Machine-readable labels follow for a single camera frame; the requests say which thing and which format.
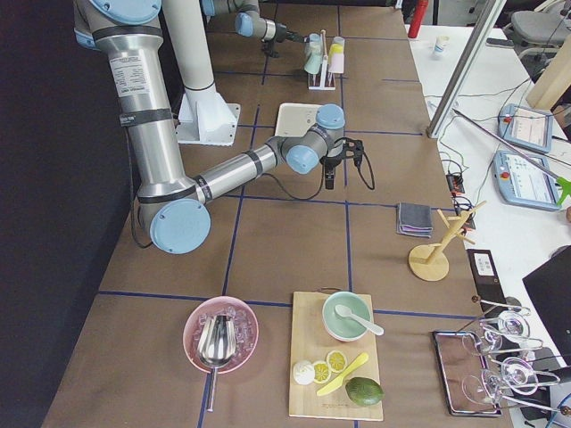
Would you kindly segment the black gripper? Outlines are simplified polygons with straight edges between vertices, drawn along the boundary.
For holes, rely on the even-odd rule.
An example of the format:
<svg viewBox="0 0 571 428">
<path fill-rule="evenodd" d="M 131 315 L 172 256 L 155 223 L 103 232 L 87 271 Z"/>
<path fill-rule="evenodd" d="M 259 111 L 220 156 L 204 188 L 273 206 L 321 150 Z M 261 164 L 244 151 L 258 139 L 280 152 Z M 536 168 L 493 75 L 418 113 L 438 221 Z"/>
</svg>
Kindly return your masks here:
<svg viewBox="0 0 571 428">
<path fill-rule="evenodd" d="M 295 43 L 302 43 L 305 44 L 308 42 L 309 37 L 304 36 L 296 31 L 292 31 L 287 28 L 285 24 L 278 25 L 278 42 L 282 43 L 286 40 L 295 42 Z"/>
<path fill-rule="evenodd" d="M 321 159 L 325 188 L 327 190 L 333 190 L 335 188 L 335 170 L 342 160 L 343 156 L 341 154 L 337 154 L 336 156 L 326 156 Z"/>
</svg>

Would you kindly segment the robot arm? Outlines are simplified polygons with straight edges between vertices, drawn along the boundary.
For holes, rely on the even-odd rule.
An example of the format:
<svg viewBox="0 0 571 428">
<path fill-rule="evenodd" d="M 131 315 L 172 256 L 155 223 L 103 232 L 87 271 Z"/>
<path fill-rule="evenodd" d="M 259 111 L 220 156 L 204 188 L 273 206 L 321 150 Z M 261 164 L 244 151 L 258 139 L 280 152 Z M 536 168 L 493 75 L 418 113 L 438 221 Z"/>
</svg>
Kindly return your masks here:
<svg viewBox="0 0 571 428">
<path fill-rule="evenodd" d="M 280 164 L 306 174 L 342 148 L 343 110 L 318 108 L 302 136 L 274 136 L 196 177 L 183 166 L 177 131 L 188 128 L 203 144 L 233 141 L 239 108 L 217 91 L 196 1 L 77 1 L 75 34 L 80 45 L 107 55 L 121 107 L 120 124 L 136 155 L 139 225 L 152 243 L 172 254 L 193 251 L 206 239 L 213 199 Z M 159 48 L 169 37 L 185 87 L 189 119 L 174 119 Z"/>
<path fill-rule="evenodd" d="M 255 37 L 262 42 L 283 42 L 285 40 L 306 43 L 308 36 L 287 28 L 285 24 L 261 16 L 258 0 L 202 0 L 206 16 L 234 14 L 236 33 L 243 37 Z"/>
</svg>

